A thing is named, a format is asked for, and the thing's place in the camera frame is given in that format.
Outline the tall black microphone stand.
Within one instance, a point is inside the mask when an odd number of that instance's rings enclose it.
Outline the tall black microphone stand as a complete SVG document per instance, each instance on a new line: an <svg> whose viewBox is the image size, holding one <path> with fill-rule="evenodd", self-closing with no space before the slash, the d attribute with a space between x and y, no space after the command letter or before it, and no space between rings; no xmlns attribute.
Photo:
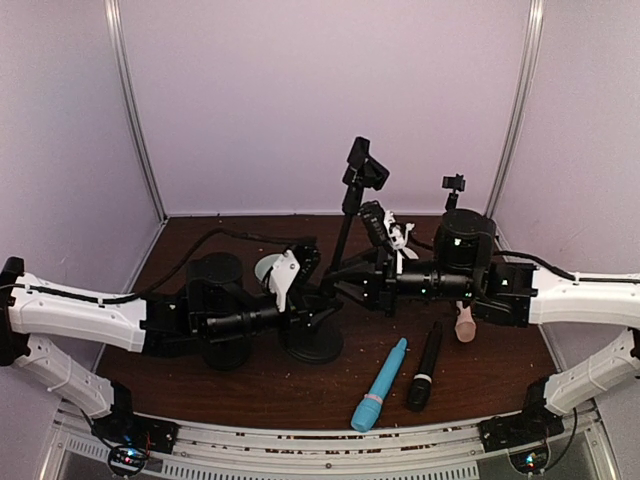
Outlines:
<svg viewBox="0 0 640 480"><path fill-rule="evenodd" d="M342 182L347 187L342 202L343 221L331 262L325 272L337 270L342 266L349 232L362 205L365 190L381 190L390 175L388 169L370 154L369 149L370 141L357 136L347 156L347 169L342 178ZM323 283L321 279L319 291L330 299L337 299L333 283ZM319 325L318 333L310 344L283 345L281 343L281 346L296 360L311 365L322 365L338 358L344 346L344 340L336 327L324 321Z"/></svg>

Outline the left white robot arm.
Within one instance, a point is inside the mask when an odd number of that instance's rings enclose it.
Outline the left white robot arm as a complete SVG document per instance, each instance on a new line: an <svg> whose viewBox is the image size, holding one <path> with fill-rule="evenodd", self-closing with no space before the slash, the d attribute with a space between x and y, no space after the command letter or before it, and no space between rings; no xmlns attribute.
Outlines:
<svg viewBox="0 0 640 480"><path fill-rule="evenodd" d="M1 363L31 371L48 390L103 421L132 417L129 389L89 372L49 335L153 357L198 353L209 367L229 371L249 358L254 337L275 331L302 362L335 360L344 340L327 319L341 303L307 284L316 253L288 248L268 260L260 295L244 289L237 256L216 252L188 262L185 284L174 294L118 296L50 283L11 257L1 271Z"/></svg>

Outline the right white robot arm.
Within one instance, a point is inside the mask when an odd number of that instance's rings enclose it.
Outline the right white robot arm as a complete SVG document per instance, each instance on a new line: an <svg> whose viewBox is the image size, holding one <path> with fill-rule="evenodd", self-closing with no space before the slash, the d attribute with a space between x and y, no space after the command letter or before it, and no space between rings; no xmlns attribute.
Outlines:
<svg viewBox="0 0 640 480"><path fill-rule="evenodd" d="M368 309L394 314L399 298L459 301L499 326L610 324L621 333L581 363L534 382L523 409L562 416L639 371L639 277L567 272L542 259L494 249L495 223L475 211L446 212L432 257L418 260L392 240L375 203L360 216L373 251L330 268L323 286Z"/></svg>

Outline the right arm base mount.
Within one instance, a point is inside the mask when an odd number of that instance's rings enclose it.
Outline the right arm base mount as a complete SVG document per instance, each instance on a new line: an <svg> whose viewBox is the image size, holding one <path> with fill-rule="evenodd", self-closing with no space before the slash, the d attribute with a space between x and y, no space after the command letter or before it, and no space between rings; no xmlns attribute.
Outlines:
<svg viewBox="0 0 640 480"><path fill-rule="evenodd" d="M484 451L507 450L512 467L528 476L540 475L550 466L548 440L564 432L562 416L546 408L543 395L547 380L544 377L527 388L520 412L494 416L478 424Z"/></svg>

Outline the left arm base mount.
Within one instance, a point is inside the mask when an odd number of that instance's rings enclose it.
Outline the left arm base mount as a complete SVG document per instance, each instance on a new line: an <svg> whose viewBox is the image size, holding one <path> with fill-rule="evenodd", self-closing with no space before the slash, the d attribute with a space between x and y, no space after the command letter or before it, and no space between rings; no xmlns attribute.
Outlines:
<svg viewBox="0 0 640 480"><path fill-rule="evenodd" d="M139 474L153 452L171 454L177 439L177 423L135 414L131 392L112 383L113 401L108 414L86 417L91 433L108 449L107 466L113 474L129 478Z"/></svg>

